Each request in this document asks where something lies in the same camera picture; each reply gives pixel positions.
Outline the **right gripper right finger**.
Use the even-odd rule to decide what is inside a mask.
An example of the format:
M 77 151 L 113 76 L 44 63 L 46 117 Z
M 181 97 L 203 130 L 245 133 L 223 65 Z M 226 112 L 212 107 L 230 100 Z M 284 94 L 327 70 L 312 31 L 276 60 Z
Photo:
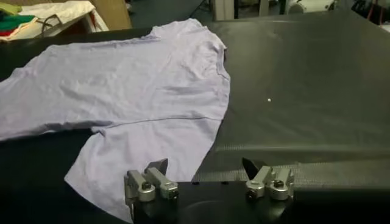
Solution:
M 242 158 L 248 180 L 245 183 L 249 200 L 258 200 L 266 195 L 273 200 L 288 200 L 294 195 L 294 174 L 291 169 L 274 169 L 262 161 Z

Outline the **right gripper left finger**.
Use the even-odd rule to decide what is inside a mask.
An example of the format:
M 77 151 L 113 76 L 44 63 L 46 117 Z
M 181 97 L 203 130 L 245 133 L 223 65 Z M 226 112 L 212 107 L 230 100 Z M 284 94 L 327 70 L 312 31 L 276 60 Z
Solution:
M 175 200 L 179 196 L 177 182 L 166 177 L 168 159 L 150 162 L 144 172 L 128 170 L 124 175 L 125 202 L 154 201 L 157 194 L 165 200 Z

